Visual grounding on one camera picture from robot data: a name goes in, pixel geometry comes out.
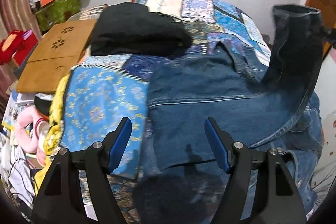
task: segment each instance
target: wooden door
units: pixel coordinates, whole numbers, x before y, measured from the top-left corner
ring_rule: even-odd
[[[336,28],[336,0],[307,0],[306,5],[321,10],[324,25]],[[325,43],[323,56],[328,54],[330,47],[328,42]]]

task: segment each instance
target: pink neck pillow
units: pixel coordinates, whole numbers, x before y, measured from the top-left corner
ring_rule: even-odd
[[[39,134],[43,128],[48,125],[48,122],[38,114],[37,110],[33,106],[29,106],[24,109],[16,119],[18,125],[14,128],[15,138],[22,149],[27,153],[36,153]],[[26,127],[33,123],[33,134],[29,137],[26,132]]]

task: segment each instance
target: curtain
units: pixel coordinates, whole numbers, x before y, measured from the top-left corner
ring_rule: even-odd
[[[29,0],[0,0],[0,39],[6,39],[12,30],[33,30],[37,39],[41,32],[35,16],[31,13]],[[0,119],[8,101],[7,88],[15,81],[7,65],[0,66]]]

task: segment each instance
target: yellow object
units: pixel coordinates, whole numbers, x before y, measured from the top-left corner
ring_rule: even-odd
[[[37,195],[38,189],[40,189],[45,174],[47,173],[51,161],[49,155],[54,152],[55,148],[58,147],[60,140],[63,134],[63,121],[62,118],[62,108],[63,108],[63,94],[65,92],[65,88],[67,87],[67,83],[69,80],[70,74],[64,76],[61,81],[58,83],[56,88],[54,99],[50,105],[49,110],[49,132],[44,140],[43,148],[46,153],[45,159],[45,167],[35,174],[35,193]]]

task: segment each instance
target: pink curtain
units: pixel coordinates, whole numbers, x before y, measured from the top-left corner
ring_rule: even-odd
[[[41,32],[31,13],[29,0],[0,0],[0,39],[6,39],[12,30],[33,30],[37,39]],[[0,66],[0,121],[8,101],[6,90],[15,81],[9,66]]]

